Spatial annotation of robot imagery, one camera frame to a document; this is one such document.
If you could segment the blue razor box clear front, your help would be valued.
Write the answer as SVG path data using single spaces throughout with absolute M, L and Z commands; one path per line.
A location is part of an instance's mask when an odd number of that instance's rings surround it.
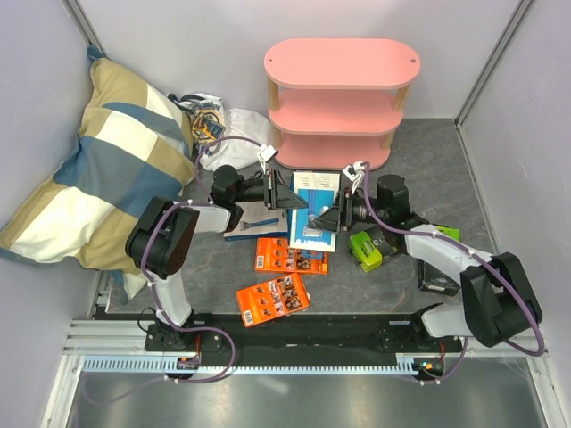
M 289 245 L 294 249 L 335 252 L 336 233 L 318 230 L 310 222 L 330 207 L 340 187 L 340 175 L 332 172 L 295 171 L 291 189 L 307 203 L 307 209 L 290 211 Z

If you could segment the white blue razor box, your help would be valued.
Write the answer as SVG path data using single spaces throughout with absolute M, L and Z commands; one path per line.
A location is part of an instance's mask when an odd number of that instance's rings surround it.
M 237 205 L 243 210 L 243 214 L 236 228 L 223 234 L 226 241 L 287 236 L 285 210 L 268 209 L 264 202 L 239 202 Z

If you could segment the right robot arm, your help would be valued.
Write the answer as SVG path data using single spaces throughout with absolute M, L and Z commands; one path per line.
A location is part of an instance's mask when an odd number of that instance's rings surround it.
M 374 197 L 352 189 L 339 192 L 332 207 L 309 224 L 339 233 L 358 223 L 377 224 L 394 249 L 442 272 L 460 288 L 460 305 L 427 309 L 409 328 L 415 349 L 430 350 L 442 336 L 453 335 L 473 337 L 488 348 L 512 345 L 513 337 L 532 330 L 538 343 L 534 355 L 543 354 L 542 310 L 516 255 L 478 251 L 442 233 L 411 209 L 405 180 L 397 175 L 380 177 Z

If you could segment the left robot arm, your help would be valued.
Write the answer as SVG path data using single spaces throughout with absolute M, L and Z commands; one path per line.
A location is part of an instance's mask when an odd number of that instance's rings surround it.
M 193 310 L 180 274 L 194 235 L 234 231 L 246 202 L 260 202 L 269 210 L 308 207 L 281 173 L 270 168 L 245 178 L 231 166 L 219 167 L 213 174 L 210 197 L 205 204 L 152 198 L 125 246 L 126 254 L 146 278 L 156 316 L 167 325 L 165 341 L 175 350 L 188 350 L 196 337 L 194 327 L 186 323 Z

